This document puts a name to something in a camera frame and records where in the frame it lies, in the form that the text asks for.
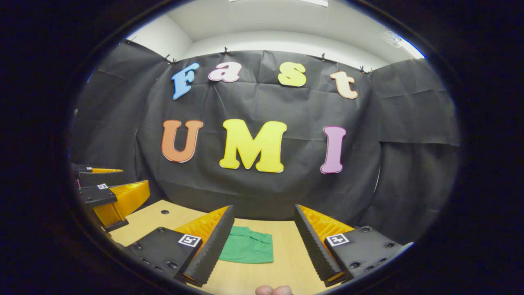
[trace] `fingertip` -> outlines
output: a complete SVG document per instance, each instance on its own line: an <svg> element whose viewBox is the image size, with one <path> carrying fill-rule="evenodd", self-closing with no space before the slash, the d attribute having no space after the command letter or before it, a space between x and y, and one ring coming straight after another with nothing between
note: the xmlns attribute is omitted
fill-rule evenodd
<svg viewBox="0 0 524 295"><path fill-rule="evenodd" d="M271 295L273 288L270 286L260 286L255 290L255 295Z"/></svg>
<svg viewBox="0 0 524 295"><path fill-rule="evenodd" d="M271 295L293 295L290 286L280 286L274 289Z"/></svg>

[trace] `black backdrop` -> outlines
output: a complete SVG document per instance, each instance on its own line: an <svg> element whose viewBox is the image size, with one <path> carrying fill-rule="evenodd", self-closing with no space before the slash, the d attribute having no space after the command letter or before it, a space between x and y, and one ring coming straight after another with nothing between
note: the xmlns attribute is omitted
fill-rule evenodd
<svg viewBox="0 0 524 295"><path fill-rule="evenodd" d="M226 61L242 65L240 79L210 81L208 73ZM279 83L286 61L305 66L303 87ZM191 91L173 100L171 77L194 62L200 67ZM329 77L336 71L355 79L357 99L338 94ZM130 182L148 179L147 204L168 199L206 212L233 204L237 217L290 220L298 203L350 225L371 225L400 243L419 237L436 218L459 164L454 104L423 59L369 74L277 51L211 54L170 65L145 47L122 43L93 73L78 109L71 160L122 168ZM227 119L244 120L253 137L267 121L284 122L284 171L221 168ZM162 155L165 120L203 121L190 161ZM328 125L347 132L344 169L337 174L320 172ZM185 127L177 131L177 150L186 135Z"/></svg>

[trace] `pink letter i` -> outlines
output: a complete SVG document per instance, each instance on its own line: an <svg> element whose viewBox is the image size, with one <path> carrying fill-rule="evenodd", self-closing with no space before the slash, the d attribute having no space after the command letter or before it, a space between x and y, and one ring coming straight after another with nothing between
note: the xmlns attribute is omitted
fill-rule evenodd
<svg viewBox="0 0 524 295"><path fill-rule="evenodd" d="M342 138L346 135L346 130L337 126L324 127L327 136L326 161L320 167L322 173L338 173L342 171L340 156L342 153Z"/></svg>

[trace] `white wall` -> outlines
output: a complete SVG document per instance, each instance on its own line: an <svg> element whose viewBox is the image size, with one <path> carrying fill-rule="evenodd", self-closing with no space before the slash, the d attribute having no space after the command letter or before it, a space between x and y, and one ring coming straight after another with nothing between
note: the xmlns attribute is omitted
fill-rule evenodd
<svg viewBox="0 0 524 295"><path fill-rule="evenodd" d="M173 58L182 59L184 53L193 43L188 34L167 15L153 20L129 35L127 39L133 39L133 42L143 45L164 57L170 54L169 60L173 60Z"/></svg>
<svg viewBox="0 0 524 295"><path fill-rule="evenodd" d="M238 50L288 51L325 58L369 71L390 64L362 49L332 39L286 31L250 31L207 38L194 42L181 59L216 52Z"/></svg>

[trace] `green cloth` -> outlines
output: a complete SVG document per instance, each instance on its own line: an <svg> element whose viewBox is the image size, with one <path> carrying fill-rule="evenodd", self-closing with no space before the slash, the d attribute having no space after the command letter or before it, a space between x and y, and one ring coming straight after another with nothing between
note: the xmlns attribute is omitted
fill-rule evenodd
<svg viewBox="0 0 524 295"><path fill-rule="evenodd" d="M244 264L272 263L273 238L249 227L233 226L219 259Z"/></svg>

